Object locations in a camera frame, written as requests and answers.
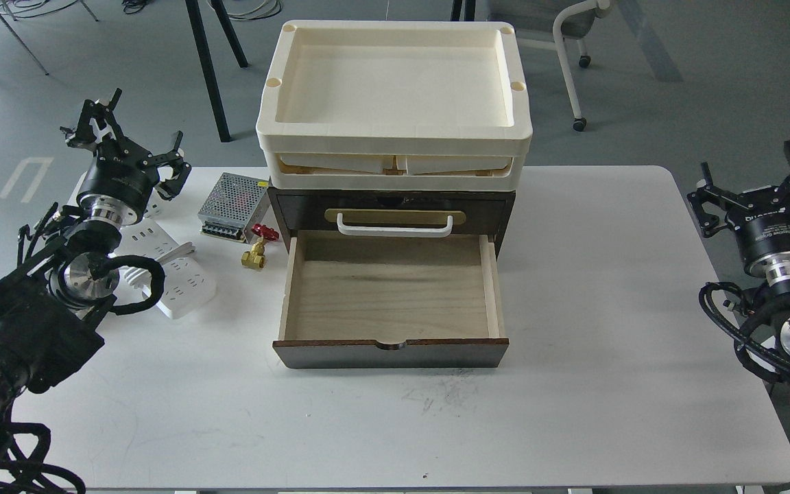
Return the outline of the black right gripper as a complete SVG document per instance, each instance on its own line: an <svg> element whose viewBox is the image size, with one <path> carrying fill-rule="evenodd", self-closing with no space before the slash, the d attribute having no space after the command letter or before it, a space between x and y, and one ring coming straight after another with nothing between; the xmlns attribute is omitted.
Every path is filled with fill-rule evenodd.
<svg viewBox="0 0 790 494"><path fill-rule="evenodd" d="M785 141L784 153L790 166L790 141ZM686 195L700 235L708 239L724 229L734 231L746 274L768 283L790 281L790 173L776 187L784 206L746 212L735 193L716 187L707 162L700 163L700 172L702 179ZM709 213L706 205L718 207L723 216Z"/></svg>

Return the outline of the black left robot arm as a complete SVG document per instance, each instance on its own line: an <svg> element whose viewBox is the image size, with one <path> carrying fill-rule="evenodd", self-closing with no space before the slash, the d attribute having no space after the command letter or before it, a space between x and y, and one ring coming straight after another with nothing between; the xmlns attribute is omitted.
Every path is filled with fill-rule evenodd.
<svg viewBox="0 0 790 494"><path fill-rule="evenodd" d="M165 271L151 257L113 256L121 229L140 222L154 191L172 200L191 166L180 151L152 154L127 138L114 110L122 91L85 100L66 144L93 161L74 205L53 205L19 231L16 268L0 279L0 493L84 493L68 469L46 463L47 426L12 419L17 397L64 381L104 345L109 314L151 309L165 292Z"/></svg>

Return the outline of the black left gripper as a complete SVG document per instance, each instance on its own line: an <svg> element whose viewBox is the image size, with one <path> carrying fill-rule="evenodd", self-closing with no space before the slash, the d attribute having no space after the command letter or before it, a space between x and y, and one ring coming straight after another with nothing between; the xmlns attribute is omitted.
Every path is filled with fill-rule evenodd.
<svg viewBox="0 0 790 494"><path fill-rule="evenodd" d="M60 131L70 148L94 154L76 194L76 204L90 211L92 203L100 197L118 200L128 211L125 224L131 225L144 219L153 190L165 201L178 197L192 166L185 161L180 147L184 138L181 130L173 135L169 152L148 154L141 162L126 159L135 157L136 145L123 134L114 117L122 93L122 89L116 88L109 100L86 99L75 127L63 126ZM171 172L168 178L160 175L162 168Z"/></svg>

